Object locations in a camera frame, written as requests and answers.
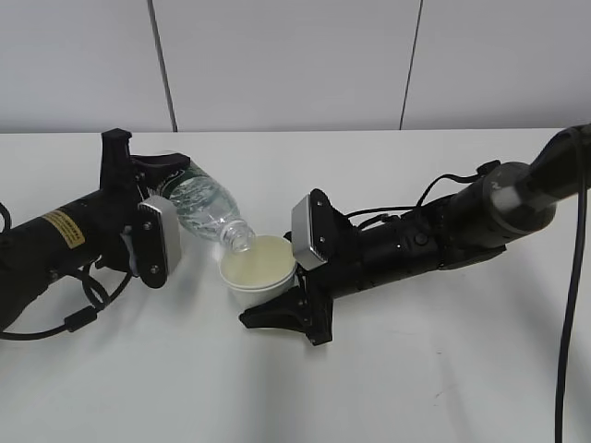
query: clear plastic bottle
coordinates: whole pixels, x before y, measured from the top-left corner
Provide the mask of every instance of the clear plastic bottle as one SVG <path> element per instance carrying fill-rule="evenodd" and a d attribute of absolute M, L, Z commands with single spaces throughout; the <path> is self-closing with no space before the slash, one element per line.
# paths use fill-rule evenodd
<path fill-rule="evenodd" d="M 216 240 L 235 253 L 250 249 L 255 234 L 241 218 L 236 201 L 194 162 L 166 179 L 156 192 L 173 202 L 178 220 L 191 233 Z"/>

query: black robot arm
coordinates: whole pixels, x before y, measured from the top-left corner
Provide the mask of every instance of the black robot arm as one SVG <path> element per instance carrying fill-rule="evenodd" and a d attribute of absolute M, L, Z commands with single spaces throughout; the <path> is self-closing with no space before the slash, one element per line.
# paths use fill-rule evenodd
<path fill-rule="evenodd" d="M 584 147 L 584 158 L 579 159 L 575 143 Z M 489 260 L 508 243 L 548 226 L 555 203 L 577 191 L 578 162 L 591 183 L 590 153 L 591 125 L 565 129 L 530 165 L 487 163 L 474 176 L 456 177 L 472 182 L 459 193 L 426 205 L 422 197 L 401 217 L 372 219 L 381 224 L 370 228 L 354 226 L 315 189 L 294 207 L 287 235 L 299 285 L 248 309 L 240 320 L 247 328 L 303 332 L 315 345 L 331 341 L 335 298 Z"/>
<path fill-rule="evenodd" d="M 175 269 L 180 259 L 175 208 L 163 198 L 151 197 L 148 189 L 187 168 L 190 159 L 181 154 L 132 157 L 130 138 L 122 129 L 102 134 L 97 191 L 12 229 L 8 211 L 0 206 L 0 338 L 36 340 L 79 329 L 96 319 L 131 277 L 159 288 Z M 90 276 L 91 264 L 127 276 L 108 295 Z M 3 332 L 51 283 L 65 276 L 82 281 L 89 306 L 48 333 Z"/>

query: black cable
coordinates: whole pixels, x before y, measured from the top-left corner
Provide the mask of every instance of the black cable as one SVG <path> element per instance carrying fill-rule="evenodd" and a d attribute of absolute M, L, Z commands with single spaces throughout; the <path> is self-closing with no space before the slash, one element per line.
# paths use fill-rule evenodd
<path fill-rule="evenodd" d="M 564 421 L 564 394 L 566 388 L 566 370 L 569 360 L 569 348 L 573 334 L 574 309 L 579 292 L 581 270 L 583 267 L 583 253 L 585 252 L 585 229 L 587 214 L 587 183 L 585 173 L 585 153 L 579 131 L 569 128 L 569 135 L 576 151 L 577 183 L 578 183 L 578 209 L 577 226 L 574 240 L 573 270 L 569 282 L 569 292 L 566 300 L 564 323 L 562 325 L 561 347 L 558 357 L 558 375 L 556 379 L 556 398 L 554 409 L 554 441 L 562 442 L 562 429 Z"/>
<path fill-rule="evenodd" d="M 20 334 L 17 332 L 0 332 L 0 340 L 11 340 L 11 341 L 33 341 L 42 340 L 54 335 L 60 334 L 67 330 L 66 324 L 60 325 L 57 328 L 48 329 L 44 332 L 32 332 L 28 334 Z"/>
<path fill-rule="evenodd" d="M 5 233 L 12 227 L 12 219 L 10 212 L 2 203 L 0 203 L 0 216 L 2 216 L 2 220 L 4 221 L 4 227 L 0 233 Z"/>
<path fill-rule="evenodd" d="M 66 330 L 72 332 L 78 330 L 96 319 L 96 314 L 105 309 L 126 289 L 132 277 L 130 272 L 126 274 L 121 283 L 119 283 L 119 286 L 117 286 L 113 293 L 109 295 L 104 287 L 90 276 L 90 265 L 86 265 L 82 270 L 77 269 L 67 275 L 82 282 L 84 293 L 92 303 L 92 306 L 87 306 L 78 312 L 75 312 L 72 316 L 66 318 L 66 322 L 63 325 L 60 325 L 57 328 L 48 329 L 44 332 L 32 333 L 0 332 L 0 340 L 34 341 L 53 337 Z M 98 298 L 92 293 L 93 291 L 98 294 Z"/>
<path fill-rule="evenodd" d="M 89 302 L 99 311 L 102 311 L 109 304 L 109 294 L 106 289 L 90 276 L 90 264 L 85 265 L 82 270 L 75 270 L 68 274 L 82 282 L 82 291 Z"/>
<path fill-rule="evenodd" d="M 133 277 L 133 274 L 131 272 L 128 272 L 126 274 L 126 276 L 123 278 L 123 280 L 121 281 L 121 283 L 119 283 L 119 286 L 117 286 L 117 289 L 115 289 L 113 291 L 113 293 L 111 294 L 110 298 L 110 302 L 112 303 L 115 301 L 115 299 L 121 295 L 121 293 L 126 289 L 127 285 L 129 284 L 129 282 L 131 281 L 131 278 Z"/>
<path fill-rule="evenodd" d="M 350 212 L 346 214 L 345 217 L 347 219 L 350 219 L 351 217 L 356 217 L 357 215 L 373 214 L 375 212 L 392 212 L 396 210 L 413 210 L 415 208 L 415 206 L 391 206 L 385 208 L 371 208 L 369 210 L 356 210 L 355 212 Z"/>
<path fill-rule="evenodd" d="M 431 192 L 431 189 L 433 189 L 433 186 L 435 186 L 440 180 L 444 180 L 444 179 L 453 180 L 456 183 L 462 183 L 462 184 L 467 185 L 469 183 L 474 183 L 478 178 L 480 178 L 480 174 L 469 175 L 467 177 L 461 177 L 460 175 L 454 175 L 454 174 L 441 175 L 441 176 L 437 177 L 435 180 L 433 180 L 429 186 L 427 186 L 427 189 L 425 189 L 425 192 L 423 193 L 421 198 L 416 203 L 416 207 L 420 208 L 421 206 L 423 206 L 423 203 L 425 202 L 425 198 L 427 198 L 428 193 Z"/>
<path fill-rule="evenodd" d="M 350 219 L 352 217 L 356 217 L 357 215 L 373 214 L 375 212 L 392 212 L 392 211 L 397 211 L 397 210 L 416 210 L 416 209 L 421 208 L 423 206 L 423 203 L 425 202 L 425 199 L 427 198 L 428 193 L 431 192 L 431 189 L 433 189 L 433 186 L 435 186 L 440 180 L 447 179 L 447 180 L 453 180 L 456 183 L 470 184 L 470 183 L 474 183 L 481 176 L 482 176 L 482 174 L 469 175 L 467 177 L 462 177 L 460 175 L 455 175 L 455 174 L 444 174 L 444 175 L 437 177 L 435 180 L 433 180 L 430 183 L 429 186 L 427 186 L 427 189 L 425 189 L 425 192 L 423 192 L 423 195 L 420 197 L 420 199 L 418 200 L 418 202 L 416 203 L 415 206 L 391 206 L 391 207 L 384 207 L 384 208 L 371 208 L 368 210 L 356 210 L 355 212 L 350 212 L 350 213 L 346 214 L 345 217 L 347 219 Z M 357 226 L 357 227 L 359 229 L 365 229 L 368 226 L 371 226 L 372 224 L 375 224 L 377 222 L 383 222 L 383 220 L 386 220 L 386 219 L 384 219 L 384 217 L 387 218 L 388 214 L 381 214 L 379 216 L 367 219 L 367 220 L 361 222 L 359 224 L 359 226 Z"/>

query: white cup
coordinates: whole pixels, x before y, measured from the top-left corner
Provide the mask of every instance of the white cup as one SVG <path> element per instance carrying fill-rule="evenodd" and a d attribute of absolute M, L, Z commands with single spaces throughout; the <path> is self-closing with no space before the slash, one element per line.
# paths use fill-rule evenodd
<path fill-rule="evenodd" d="M 291 243 L 273 235 L 257 236 L 249 251 L 226 251 L 220 275 L 243 309 L 260 305 L 294 285 L 296 260 Z"/>

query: white table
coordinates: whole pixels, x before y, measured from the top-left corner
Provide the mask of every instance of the white table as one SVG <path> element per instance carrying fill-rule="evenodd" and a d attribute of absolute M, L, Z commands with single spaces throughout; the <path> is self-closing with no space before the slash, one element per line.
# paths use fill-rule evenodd
<path fill-rule="evenodd" d="M 136 134 L 178 150 L 235 195 L 259 233 L 283 234 L 313 187 L 340 210 L 412 204 L 442 173 L 533 160 L 555 129 Z M 0 201 L 15 224 L 95 190 L 97 134 L 0 136 Z M 433 197 L 460 187 L 444 183 Z M 184 235 L 168 285 L 140 281 L 99 321 L 39 342 L 0 342 L 0 439 L 41 442 L 551 441 L 575 198 L 488 263 L 339 299 L 334 341 L 246 330 L 216 248 Z M 112 289 L 118 275 L 102 272 Z M 584 271 L 567 392 L 567 441 L 591 441 L 591 272 Z M 75 281 L 13 330 L 60 324 L 86 304 Z"/>

